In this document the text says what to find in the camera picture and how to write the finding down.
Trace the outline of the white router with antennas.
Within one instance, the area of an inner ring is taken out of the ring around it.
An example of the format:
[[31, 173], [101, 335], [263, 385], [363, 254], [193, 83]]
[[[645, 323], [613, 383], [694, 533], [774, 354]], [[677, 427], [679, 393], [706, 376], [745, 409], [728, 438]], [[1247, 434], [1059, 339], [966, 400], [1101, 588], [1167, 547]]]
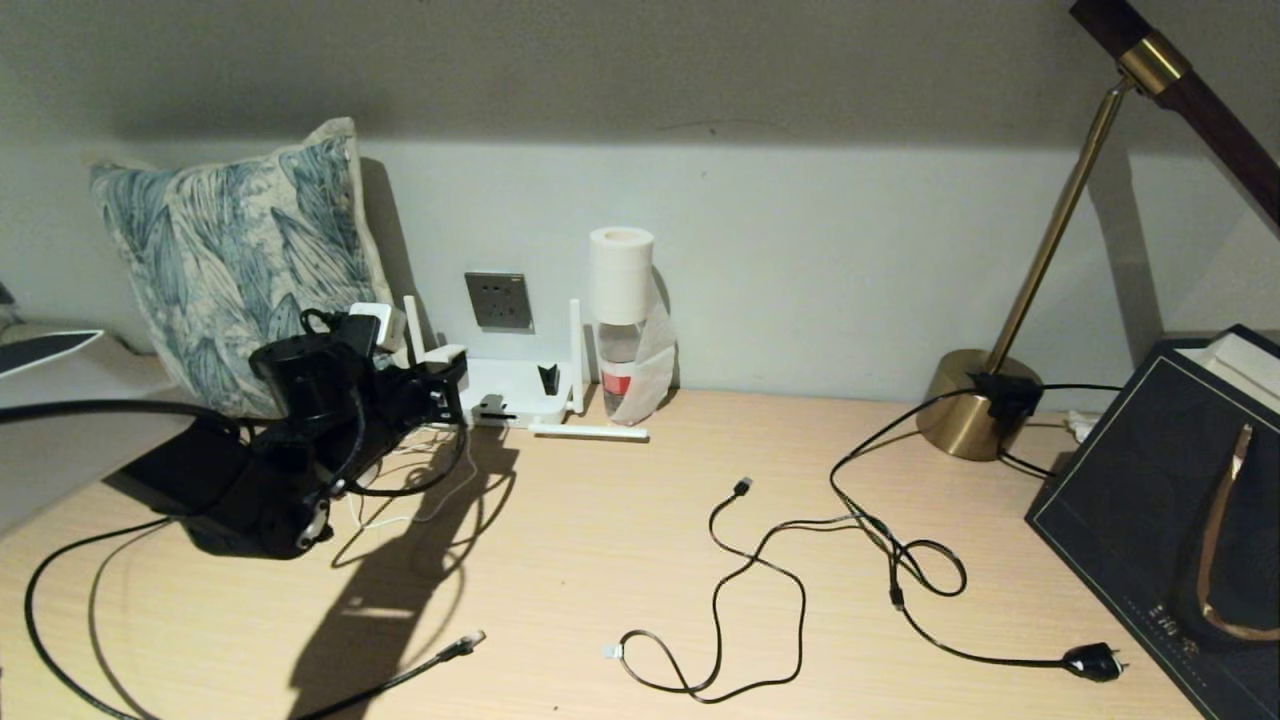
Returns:
[[[408, 337], [408, 359], [421, 364], [426, 333], [420, 319], [417, 300], [412, 295], [402, 299]], [[558, 363], [532, 363], [515, 360], [472, 360], [466, 354], [468, 368], [466, 377], [457, 386], [458, 392], [477, 391], [480, 393], [499, 393], [506, 397], [506, 425], [502, 428], [525, 429], [543, 437], [573, 437], [588, 439], [616, 439], [646, 442], [649, 430], [639, 427], [617, 424], [584, 425], [568, 424], [572, 415], [582, 416], [588, 396], [588, 359], [584, 340], [581, 302], [570, 300], [570, 354]], [[536, 365], [559, 365], [559, 393], [556, 397], [544, 395]]]

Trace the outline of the clear bottle red label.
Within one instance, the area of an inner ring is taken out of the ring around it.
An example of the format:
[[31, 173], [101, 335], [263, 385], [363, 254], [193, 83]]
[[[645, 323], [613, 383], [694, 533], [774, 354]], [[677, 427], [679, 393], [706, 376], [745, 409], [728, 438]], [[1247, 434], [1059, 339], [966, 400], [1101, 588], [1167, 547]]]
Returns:
[[632, 383], [644, 322], [626, 325], [596, 324], [596, 363], [605, 413], [613, 416]]

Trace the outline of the white paper roll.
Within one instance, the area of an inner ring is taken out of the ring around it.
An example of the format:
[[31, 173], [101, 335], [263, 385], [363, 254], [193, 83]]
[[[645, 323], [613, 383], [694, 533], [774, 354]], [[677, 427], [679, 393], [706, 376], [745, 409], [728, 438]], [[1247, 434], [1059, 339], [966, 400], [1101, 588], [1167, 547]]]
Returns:
[[589, 234], [591, 311], [607, 325], [646, 320], [650, 307], [653, 233], [634, 227], [603, 227]]

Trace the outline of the blue leaf pattern pillow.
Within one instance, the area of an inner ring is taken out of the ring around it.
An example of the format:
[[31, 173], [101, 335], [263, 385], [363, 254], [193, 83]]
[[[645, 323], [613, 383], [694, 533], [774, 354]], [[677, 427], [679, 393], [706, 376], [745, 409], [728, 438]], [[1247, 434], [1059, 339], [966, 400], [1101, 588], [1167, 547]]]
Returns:
[[305, 310], [392, 301], [349, 118], [238, 161], [97, 161], [90, 192], [164, 366], [229, 416], [280, 416], [250, 356], [298, 334]]

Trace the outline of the brass desk lamp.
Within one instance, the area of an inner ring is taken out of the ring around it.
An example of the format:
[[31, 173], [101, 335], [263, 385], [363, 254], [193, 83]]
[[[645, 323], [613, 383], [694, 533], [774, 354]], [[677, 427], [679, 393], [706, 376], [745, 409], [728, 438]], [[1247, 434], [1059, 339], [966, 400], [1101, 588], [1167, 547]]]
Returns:
[[970, 461], [988, 462], [1002, 457], [1028, 418], [997, 421], [988, 416], [988, 401], [974, 395], [969, 373], [1030, 377], [1044, 387], [1044, 392], [1053, 388], [1025, 364], [1012, 359], [1012, 346], [1129, 94], [1137, 92], [1165, 111], [1179, 115], [1280, 237], [1280, 163], [1202, 78], [1185, 54], [1153, 27], [1132, 5], [1132, 0], [1075, 0], [1069, 13], [1107, 53], [1119, 79], [1097, 106], [1078, 159], [993, 347], [957, 348], [943, 355], [925, 400], [913, 411], [918, 430], [936, 448]]

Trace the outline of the white box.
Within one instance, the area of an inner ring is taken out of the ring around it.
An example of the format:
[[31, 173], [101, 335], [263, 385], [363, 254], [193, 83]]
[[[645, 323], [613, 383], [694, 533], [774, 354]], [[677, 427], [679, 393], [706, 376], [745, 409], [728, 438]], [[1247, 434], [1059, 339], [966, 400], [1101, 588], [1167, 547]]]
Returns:
[[1176, 352], [1280, 415], [1280, 350], [1267, 350], [1263, 340], [1224, 332], [1204, 347]]

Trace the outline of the grey wall socket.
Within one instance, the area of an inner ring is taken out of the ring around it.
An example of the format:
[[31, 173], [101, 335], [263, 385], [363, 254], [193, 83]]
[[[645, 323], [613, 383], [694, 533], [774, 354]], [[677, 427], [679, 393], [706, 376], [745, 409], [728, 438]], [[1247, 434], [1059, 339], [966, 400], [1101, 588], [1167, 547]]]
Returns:
[[463, 281], [481, 331], [532, 333], [529, 283], [522, 273], [467, 272]]

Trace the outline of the black lamp switch box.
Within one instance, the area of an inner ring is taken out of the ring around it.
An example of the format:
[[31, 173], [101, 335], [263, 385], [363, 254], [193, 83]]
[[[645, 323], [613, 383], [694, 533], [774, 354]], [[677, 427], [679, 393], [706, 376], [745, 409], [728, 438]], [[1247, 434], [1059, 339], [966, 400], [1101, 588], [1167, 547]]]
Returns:
[[969, 373], [974, 395], [988, 401], [987, 415], [997, 421], [1024, 420], [1036, 413], [1044, 387], [1034, 378], [1004, 373]]

